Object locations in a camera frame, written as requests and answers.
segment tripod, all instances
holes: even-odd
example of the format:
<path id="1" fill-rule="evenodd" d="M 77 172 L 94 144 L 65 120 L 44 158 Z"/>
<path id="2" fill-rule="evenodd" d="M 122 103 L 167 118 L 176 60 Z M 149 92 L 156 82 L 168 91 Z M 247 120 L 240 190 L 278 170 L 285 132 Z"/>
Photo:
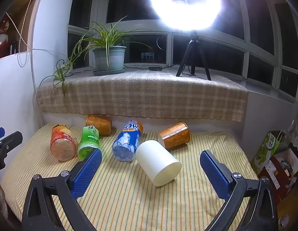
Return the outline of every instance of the tripod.
<path id="1" fill-rule="evenodd" d="M 205 71 L 206 71 L 206 75 L 207 75 L 207 79 L 209 81 L 211 81 L 209 69 L 208 69 L 208 66 L 207 66 L 206 57 L 205 57 L 204 51 L 201 47 L 201 44 L 199 43 L 199 38 L 198 38 L 196 30 L 191 30 L 191 41 L 189 42 L 189 44 L 188 44 L 188 46 L 185 50 L 182 62 L 180 63 L 180 66 L 179 66 L 179 69 L 178 69 L 178 72 L 177 72 L 176 76 L 181 75 L 181 73 L 182 73 L 182 71 L 183 71 L 183 69 L 186 65 L 186 62 L 188 60 L 188 57 L 189 57 L 189 54 L 190 54 L 191 50 L 195 51 L 196 49 L 198 49 L 198 51 L 200 53 L 200 56 L 202 58 L 204 68 L 205 68 Z M 192 66 L 191 66 L 191 76 L 195 76 L 195 60 L 192 64 Z"/>

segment metal bolt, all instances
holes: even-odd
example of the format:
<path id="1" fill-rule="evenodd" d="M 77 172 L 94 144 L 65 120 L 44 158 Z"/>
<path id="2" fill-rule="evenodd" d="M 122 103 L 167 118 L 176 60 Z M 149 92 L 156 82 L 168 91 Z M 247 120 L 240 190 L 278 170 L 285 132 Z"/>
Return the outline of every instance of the metal bolt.
<path id="1" fill-rule="evenodd" d="M 32 178 L 33 178 L 33 180 L 37 180 L 40 178 L 40 175 L 34 175 Z"/>
<path id="2" fill-rule="evenodd" d="M 268 177 L 263 177 L 263 182 L 269 182 L 269 178 Z"/>
<path id="3" fill-rule="evenodd" d="M 64 171 L 62 171 L 62 172 L 60 173 L 60 175 L 61 175 L 62 177 L 66 177 L 66 176 L 69 175 L 69 171 L 64 170 Z"/>
<path id="4" fill-rule="evenodd" d="M 236 179 L 241 179 L 242 175 L 239 174 L 239 173 L 233 173 L 233 176 L 236 178 Z"/>

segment window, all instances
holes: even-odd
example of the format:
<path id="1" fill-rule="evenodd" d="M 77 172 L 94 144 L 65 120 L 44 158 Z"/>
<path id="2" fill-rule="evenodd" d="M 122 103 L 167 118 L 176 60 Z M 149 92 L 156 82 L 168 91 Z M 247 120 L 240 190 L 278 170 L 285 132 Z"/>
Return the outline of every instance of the window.
<path id="1" fill-rule="evenodd" d="M 166 35 L 132 35 L 124 37 L 123 41 L 127 42 L 124 63 L 166 64 Z"/>
<path id="2" fill-rule="evenodd" d="M 190 40 L 191 38 L 189 37 L 174 36 L 173 64 L 181 63 Z M 200 43 L 204 49 L 209 69 L 242 75 L 243 52 L 214 42 L 200 40 Z M 193 57 L 196 57 L 195 62 L 197 67 L 204 67 L 198 51 L 189 55 L 187 65 L 193 63 Z"/>
<path id="3" fill-rule="evenodd" d="M 283 44 L 283 65 L 298 70 L 298 37 L 294 19 L 287 3 L 275 5 Z"/>
<path id="4" fill-rule="evenodd" d="M 210 28 L 244 39 L 239 0 L 221 0 L 221 11 Z"/>
<path id="5" fill-rule="evenodd" d="M 298 75 L 282 69 L 280 90 L 296 97 L 298 87 Z"/>
<path id="6" fill-rule="evenodd" d="M 271 85 L 274 67 L 250 55 L 247 77 Z"/>
<path id="7" fill-rule="evenodd" d="M 125 16 L 124 21 L 159 19 L 150 0 L 109 0 L 106 22 L 117 22 Z"/>
<path id="8" fill-rule="evenodd" d="M 70 12 L 70 25 L 85 28 L 89 26 L 92 0 L 73 0 Z"/>
<path id="9" fill-rule="evenodd" d="M 272 21 L 265 0 L 246 0 L 251 42 L 274 55 Z"/>
<path id="10" fill-rule="evenodd" d="M 77 42 L 81 39 L 81 36 L 74 35 L 74 34 L 68 34 L 68 56 L 71 56 L 74 46 L 77 44 Z M 81 46 L 85 48 L 88 44 L 86 42 L 82 42 Z M 77 68 L 83 68 L 89 66 L 88 61 L 88 55 L 84 59 L 85 54 L 82 53 L 79 58 L 76 59 L 76 62 L 74 64 L 74 69 Z"/>

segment ring light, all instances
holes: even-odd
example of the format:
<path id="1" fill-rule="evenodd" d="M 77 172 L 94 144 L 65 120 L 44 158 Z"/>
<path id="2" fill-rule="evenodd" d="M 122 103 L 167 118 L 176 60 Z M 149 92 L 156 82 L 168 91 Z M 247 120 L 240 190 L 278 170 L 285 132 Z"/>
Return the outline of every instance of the ring light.
<path id="1" fill-rule="evenodd" d="M 151 0 L 162 21 L 179 30 L 198 30 L 209 27 L 221 8 L 220 0 L 202 0 L 194 4 L 173 0 Z"/>

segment white cylinder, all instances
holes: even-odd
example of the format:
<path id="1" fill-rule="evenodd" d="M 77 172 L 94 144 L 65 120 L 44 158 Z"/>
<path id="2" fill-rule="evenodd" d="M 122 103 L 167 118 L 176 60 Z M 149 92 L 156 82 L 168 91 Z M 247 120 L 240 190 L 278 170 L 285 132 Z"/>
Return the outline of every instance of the white cylinder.
<path id="1" fill-rule="evenodd" d="M 140 144 L 135 157 L 156 187 L 171 182 L 182 168 L 181 162 L 155 140 Z"/>

